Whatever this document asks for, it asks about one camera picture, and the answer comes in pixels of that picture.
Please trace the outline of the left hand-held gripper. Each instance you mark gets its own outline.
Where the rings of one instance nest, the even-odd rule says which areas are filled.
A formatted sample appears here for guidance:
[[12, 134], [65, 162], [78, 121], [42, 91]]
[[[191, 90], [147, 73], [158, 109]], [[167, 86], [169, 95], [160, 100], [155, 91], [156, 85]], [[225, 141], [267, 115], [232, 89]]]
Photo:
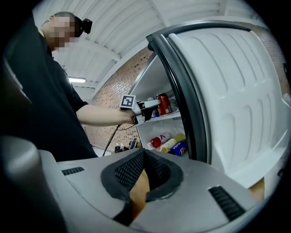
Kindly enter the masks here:
[[137, 101], [134, 95], [123, 95], [121, 98], [120, 108], [122, 110], [132, 110], [134, 113], [133, 121], [135, 126], [140, 126], [151, 118], [160, 116], [158, 99], [150, 101]]

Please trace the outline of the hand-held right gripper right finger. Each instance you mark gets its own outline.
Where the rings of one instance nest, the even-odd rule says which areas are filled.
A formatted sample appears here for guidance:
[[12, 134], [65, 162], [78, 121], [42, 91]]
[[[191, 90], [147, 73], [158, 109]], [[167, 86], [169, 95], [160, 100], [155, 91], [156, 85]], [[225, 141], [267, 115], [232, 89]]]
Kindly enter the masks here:
[[[143, 233], [234, 233], [248, 219], [256, 201], [250, 191], [211, 165], [158, 152], [177, 164], [184, 179], [167, 199], [149, 202], [132, 222]], [[243, 213], [229, 220], [211, 188], [221, 187], [242, 208]]]

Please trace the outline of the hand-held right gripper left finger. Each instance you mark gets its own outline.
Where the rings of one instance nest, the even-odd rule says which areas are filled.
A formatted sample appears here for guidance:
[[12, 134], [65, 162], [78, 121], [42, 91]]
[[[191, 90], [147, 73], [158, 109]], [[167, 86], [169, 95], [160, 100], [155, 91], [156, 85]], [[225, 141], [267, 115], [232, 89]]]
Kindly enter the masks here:
[[113, 198], [101, 182], [101, 172], [108, 165], [128, 155], [142, 152], [132, 149], [105, 157], [56, 162], [53, 155], [41, 150], [45, 179], [69, 233], [143, 233], [138, 225], [125, 226], [113, 218], [125, 202]]

